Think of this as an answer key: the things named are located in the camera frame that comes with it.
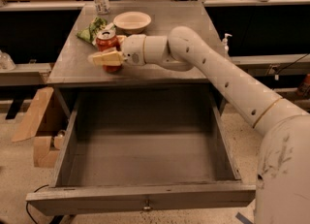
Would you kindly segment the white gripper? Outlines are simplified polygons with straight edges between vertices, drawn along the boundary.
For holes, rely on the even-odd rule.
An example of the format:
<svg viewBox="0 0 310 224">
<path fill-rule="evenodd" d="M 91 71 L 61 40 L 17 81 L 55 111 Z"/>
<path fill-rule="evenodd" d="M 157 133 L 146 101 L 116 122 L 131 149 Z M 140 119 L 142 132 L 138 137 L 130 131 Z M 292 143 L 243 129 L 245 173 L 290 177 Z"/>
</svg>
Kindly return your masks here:
<svg viewBox="0 0 310 224">
<path fill-rule="evenodd" d="M 122 52 L 116 48 L 109 48 L 105 51 L 97 51 L 90 54 L 87 60 L 94 65 L 121 66 L 124 61 L 134 66 L 143 66 L 144 61 L 144 34 L 116 36 Z"/>
</svg>

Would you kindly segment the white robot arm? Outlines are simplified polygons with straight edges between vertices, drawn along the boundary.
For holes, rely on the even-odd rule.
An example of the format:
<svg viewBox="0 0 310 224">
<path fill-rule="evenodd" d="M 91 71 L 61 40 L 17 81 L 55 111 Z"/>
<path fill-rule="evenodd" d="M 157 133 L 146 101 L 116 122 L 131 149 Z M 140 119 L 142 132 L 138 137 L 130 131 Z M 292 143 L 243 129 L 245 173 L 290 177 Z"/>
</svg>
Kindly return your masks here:
<svg viewBox="0 0 310 224">
<path fill-rule="evenodd" d="M 124 37 L 121 49 L 88 56 L 95 65 L 156 64 L 175 71 L 198 68 L 263 135 L 255 224 L 310 224 L 310 114 L 266 87 L 211 48 L 194 30 L 167 36 Z"/>
</svg>

